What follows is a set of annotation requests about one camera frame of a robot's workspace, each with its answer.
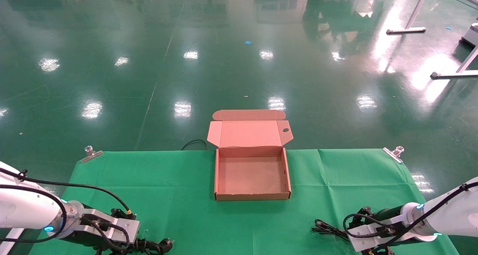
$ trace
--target green epoxy floor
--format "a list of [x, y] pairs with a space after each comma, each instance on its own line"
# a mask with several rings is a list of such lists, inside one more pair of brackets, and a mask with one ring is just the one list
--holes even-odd
[[424, 34], [388, 36], [416, 2], [0, 0], [0, 158], [67, 181], [86, 145], [178, 150], [217, 110], [281, 109], [289, 149], [404, 146], [432, 199], [478, 175], [477, 80], [429, 78], [477, 14], [426, 0]]

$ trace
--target table leg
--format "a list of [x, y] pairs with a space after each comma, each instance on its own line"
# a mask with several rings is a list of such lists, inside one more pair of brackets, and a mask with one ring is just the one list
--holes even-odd
[[426, 31], [425, 27], [411, 27], [415, 18], [417, 17], [418, 12], [420, 11], [420, 8], [422, 8], [422, 5], [423, 5], [424, 2], [425, 2], [425, 0], [418, 0], [418, 3], [415, 6], [415, 9], [413, 9], [412, 15], [408, 19], [407, 25], [405, 25], [405, 28], [388, 29], [387, 34], [403, 34], [403, 33], [410, 33], [410, 32], [425, 32]]
[[473, 51], [468, 55], [468, 57], [463, 61], [461, 66], [456, 70], [456, 73], [450, 74], [439, 74], [439, 73], [432, 73], [431, 77], [433, 79], [438, 78], [456, 78], [456, 77], [475, 77], [478, 76], [478, 70], [465, 70], [471, 62], [476, 58], [478, 55], [478, 46], [475, 46]]

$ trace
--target cardboard box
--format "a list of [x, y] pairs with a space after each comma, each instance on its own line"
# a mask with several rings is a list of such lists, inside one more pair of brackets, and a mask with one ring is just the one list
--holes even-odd
[[289, 199], [291, 183], [283, 145], [293, 137], [285, 113], [221, 110], [212, 117], [208, 141], [218, 146], [215, 200]]

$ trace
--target green cloth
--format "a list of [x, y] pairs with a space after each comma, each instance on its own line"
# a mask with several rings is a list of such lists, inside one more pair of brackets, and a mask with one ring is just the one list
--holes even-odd
[[[310, 230], [314, 219], [342, 227], [360, 208], [372, 211], [425, 202], [410, 172], [381, 149], [287, 151], [290, 200], [214, 201], [212, 151], [105, 152], [70, 179], [120, 196], [141, 222], [140, 237], [175, 240], [170, 255], [355, 255], [351, 244]], [[109, 213], [121, 208], [91, 189], [69, 187], [63, 199]], [[447, 236], [394, 247], [397, 255], [458, 254]], [[92, 255], [61, 240], [35, 244], [30, 254]]]

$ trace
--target cable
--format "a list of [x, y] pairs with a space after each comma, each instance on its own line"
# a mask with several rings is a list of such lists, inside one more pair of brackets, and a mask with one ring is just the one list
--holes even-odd
[[373, 250], [371, 250], [369, 252], [369, 254], [373, 254], [374, 252], [378, 251], [378, 250], [381, 250], [383, 248], [387, 248], [390, 244], [394, 243], [395, 241], [397, 241], [400, 237], [402, 237], [405, 233], [407, 233], [408, 231], [410, 231], [411, 229], [413, 229], [413, 227], [415, 227], [418, 223], [421, 223], [424, 219], [426, 219], [428, 216], [430, 216], [431, 214], [433, 214], [435, 211], [437, 211], [440, 207], [442, 207], [444, 204], [446, 204], [449, 200], [453, 199], [453, 197], [459, 195], [460, 193], [462, 192], [467, 192], [468, 189], [470, 188], [473, 188], [473, 187], [476, 187], [478, 186], [478, 182], [473, 182], [473, 183], [470, 183], [470, 184], [466, 184], [464, 183], [463, 185], [461, 185], [460, 187], [458, 187], [457, 190], [455, 190], [454, 192], [452, 192], [450, 195], [448, 195], [447, 197], [445, 197], [445, 199], [441, 200], [436, 206], [432, 207], [432, 209], [430, 209], [427, 213], [423, 214], [423, 216], [421, 216], [420, 218], [418, 218], [416, 221], [414, 221], [412, 224], [410, 224], [409, 226], [407, 226], [405, 229], [403, 229], [402, 231], [400, 231], [400, 233], [398, 233], [394, 238], [392, 238], [391, 240], [389, 240], [387, 243], [384, 243], [382, 245], [379, 245], [377, 246], [376, 248], [374, 248]]
[[[108, 247], [112, 250], [117, 250], [117, 251], [126, 251], [126, 253], [131, 252], [131, 251], [139, 251], [141, 253], [146, 253], [147, 255], [163, 255], [169, 250], [173, 248], [173, 242], [171, 242], [169, 239], [165, 238], [163, 239], [160, 243], [153, 242], [153, 241], [147, 241], [146, 239], [139, 239], [136, 238], [136, 240], [131, 244], [130, 243], [130, 237], [128, 235], [128, 232], [121, 226], [118, 226], [116, 224], [112, 223], [105, 223], [105, 222], [98, 222], [95, 223], [94, 221], [91, 221], [85, 217], [82, 217], [82, 220], [87, 222], [90, 226], [94, 227], [99, 234], [101, 234], [101, 237], [106, 241], [106, 244]], [[117, 230], [120, 230], [123, 232], [123, 234], [126, 237], [126, 243], [125, 246], [122, 247], [120, 245], [115, 245], [106, 235], [103, 233], [103, 230], [100, 228], [100, 226], [106, 226], [106, 227], [111, 227]]]
[[358, 213], [354, 213], [354, 214], [350, 214], [348, 215], [347, 217], [345, 217], [344, 221], [343, 221], [343, 226], [344, 226], [344, 231], [354, 237], [354, 238], [371, 238], [371, 237], [376, 237], [376, 236], [380, 236], [381, 233], [377, 232], [377, 233], [370, 233], [370, 234], [363, 234], [363, 235], [358, 235], [358, 234], [353, 234], [351, 232], [348, 231], [347, 229], [347, 220], [350, 219], [351, 217], [360, 217], [360, 218], [364, 218], [366, 220], [369, 220], [369, 221], [372, 221], [373, 223], [377, 223], [378, 225], [384, 227], [384, 228], [389, 228], [389, 229], [392, 229], [394, 230], [395, 228], [393, 228], [393, 226], [390, 226], [388, 224], [384, 224], [384, 223], [381, 223], [380, 221], [377, 221], [376, 219], [374, 218], [371, 218], [367, 215], [364, 215], [364, 214], [358, 214]]
[[189, 141], [188, 143], [186, 143], [186, 145], [184, 145], [181, 150], [184, 150], [187, 146], [189, 146], [191, 143], [194, 143], [194, 142], [198, 142], [198, 141], [201, 141], [202, 143], [204, 143], [204, 150], [208, 150], [208, 144], [206, 143], [206, 141], [202, 140], [202, 139], [195, 139], [195, 140], [191, 140]]
[[350, 240], [347, 237], [347, 234], [345, 233], [345, 231], [341, 231], [341, 230], [335, 228], [334, 226], [331, 226], [330, 224], [326, 223], [323, 220], [317, 219], [317, 220], [315, 220], [315, 222], [316, 222], [316, 226], [311, 228], [312, 231], [316, 231], [319, 234], [334, 234], [334, 235], [342, 238], [343, 240], [345, 240], [347, 242], [350, 242]]
[[66, 186], [66, 187], [84, 187], [84, 188], [96, 189], [96, 190], [100, 190], [102, 192], [106, 192], [107, 194], [114, 197], [114, 199], [116, 199], [126, 209], [126, 214], [128, 214], [129, 216], [133, 216], [133, 213], [131, 212], [130, 208], [125, 204], [125, 202], [123, 202], [123, 200], [121, 200], [116, 194], [114, 194], [113, 192], [110, 192], [107, 189], [103, 189], [102, 187], [97, 187], [97, 186], [92, 186], [92, 185], [86, 185], [86, 184], [54, 182], [54, 181], [47, 181], [47, 180], [36, 180], [34, 178], [26, 177], [26, 172], [27, 172], [27, 170], [17, 174], [17, 173], [13, 173], [11, 171], [8, 171], [4, 168], [0, 168], [0, 173], [10, 175], [11, 177], [15, 177], [15, 178], [19, 179], [20, 181], [30, 181], [30, 182], [36, 182], [36, 183], [41, 183], [41, 184]]
[[65, 206], [62, 204], [62, 202], [60, 200], [58, 200], [57, 197], [55, 197], [53, 194], [50, 194], [49, 192], [45, 192], [45, 191], [42, 191], [42, 190], [39, 190], [39, 189], [33, 189], [33, 188], [30, 188], [30, 187], [22, 187], [22, 186], [16, 186], [16, 185], [4, 185], [4, 184], [1, 184], [0, 185], [0, 189], [17, 189], [17, 190], [24, 190], [26, 192], [35, 192], [37, 194], [41, 194], [41, 195], [44, 195], [46, 197], [49, 197], [50, 199], [52, 199], [53, 201], [55, 201], [56, 204], [58, 204], [58, 206], [60, 207], [61, 209], [61, 213], [62, 213], [62, 218], [63, 218], [63, 222], [60, 226], [60, 228], [58, 229], [58, 231], [56, 231], [56, 233], [54, 233], [53, 235], [47, 237], [47, 238], [43, 238], [43, 239], [37, 239], [37, 240], [30, 240], [30, 239], [16, 239], [16, 238], [0, 238], [0, 241], [7, 241], [7, 242], [17, 242], [17, 243], [41, 243], [41, 242], [45, 242], [45, 241], [48, 241], [48, 240], [51, 240], [53, 238], [55, 238], [56, 236], [58, 236], [62, 231], [63, 231], [63, 228], [65, 228], [65, 225], [66, 225], [66, 209], [65, 209]]
[[[95, 228], [99, 234], [101, 234], [101, 237], [106, 241], [106, 244], [108, 245], [109, 248], [111, 249], [114, 249], [114, 250], [118, 250], [118, 251], [124, 251], [124, 250], [127, 250], [128, 249], [128, 246], [130, 245], [130, 236], [128, 235], [128, 232], [120, 227], [120, 226], [117, 226], [115, 224], [111, 224], [111, 223], [103, 223], [103, 222], [99, 222], [99, 223], [95, 223], [85, 217], [82, 217], [81, 218], [82, 221], [85, 221], [86, 223], [88, 223], [88, 225], [92, 226], [93, 228]], [[121, 247], [121, 246], [118, 246], [118, 245], [115, 245], [106, 235], [105, 233], [103, 233], [103, 230], [99, 227], [100, 225], [104, 225], [106, 227], [112, 227], [112, 228], [115, 228], [117, 230], [120, 230], [123, 232], [123, 234], [125, 235], [126, 237], [126, 246], [125, 247]]]

